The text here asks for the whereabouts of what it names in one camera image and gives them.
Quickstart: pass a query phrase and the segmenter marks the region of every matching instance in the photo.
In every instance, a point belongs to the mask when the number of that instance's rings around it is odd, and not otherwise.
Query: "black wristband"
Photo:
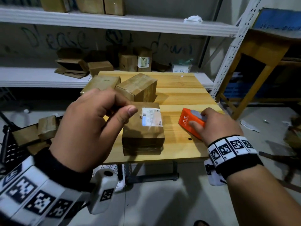
[[[209,145],[208,151],[216,167],[216,172],[221,174],[224,179],[258,164],[263,166],[257,151],[245,137],[220,138]]]
[[[39,151],[35,156],[35,166],[51,180],[77,191],[91,192],[94,184],[90,183],[93,171],[78,173],[60,163],[51,153],[49,147]]]

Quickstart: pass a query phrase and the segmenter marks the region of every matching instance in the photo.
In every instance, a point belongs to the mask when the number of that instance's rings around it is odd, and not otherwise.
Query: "orange object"
[[[192,114],[190,109],[183,108],[179,119],[179,125],[181,125],[184,129],[186,129],[192,135],[201,140],[202,138],[200,137],[200,135],[189,125],[189,121],[196,121],[203,127],[206,124],[200,117],[197,117],[194,114]]]

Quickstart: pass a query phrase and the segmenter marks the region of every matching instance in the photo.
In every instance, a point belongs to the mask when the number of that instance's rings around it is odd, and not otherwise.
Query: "person's right hand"
[[[229,115],[218,113],[212,108],[206,108],[201,114],[207,117],[204,128],[195,121],[189,124],[199,133],[206,146],[223,137],[243,136],[239,124]]]

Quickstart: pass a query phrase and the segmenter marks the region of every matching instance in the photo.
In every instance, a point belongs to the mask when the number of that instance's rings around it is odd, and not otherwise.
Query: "metal pole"
[[[214,13],[212,21],[216,21],[217,16],[219,15],[219,11],[221,9],[222,3],[223,3],[223,0],[219,0],[219,2],[217,3],[217,7],[216,7],[216,10],[215,10],[215,13]],[[199,68],[201,68],[201,65],[202,65],[202,63],[204,61],[205,53],[207,51],[210,38],[211,38],[211,36],[207,36],[206,37],[205,44],[204,44],[204,47],[203,47],[203,50],[202,50],[202,54],[201,54],[201,58],[200,58],[200,61],[199,61]]]

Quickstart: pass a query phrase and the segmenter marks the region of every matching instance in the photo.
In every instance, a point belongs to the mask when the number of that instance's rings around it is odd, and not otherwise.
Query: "tile floor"
[[[39,118],[53,114],[62,115],[68,103],[39,102],[31,103],[33,110],[23,113],[23,107],[17,110],[7,107],[5,115],[19,126],[38,122]],[[282,121],[289,121],[295,115],[290,108],[247,108],[241,119],[257,127],[257,133],[242,127],[245,136],[258,150],[271,154],[289,155],[290,148],[283,137],[287,126]],[[283,178],[287,167],[272,160],[261,158],[265,166],[277,177]],[[171,163],[133,164],[133,173],[138,175],[165,173],[172,169]],[[153,226],[186,225],[198,220],[207,221],[212,226],[238,225],[231,204],[227,186],[210,186],[203,161],[181,163],[178,165],[178,181],[162,181],[135,184],[126,191],[113,196],[109,209],[99,215],[91,215],[85,208],[71,221],[70,225],[104,225],[104,226]],[[293,179],[295,185],[301,185],[301,173]],[[301,204],[301,194],[288,190]]]

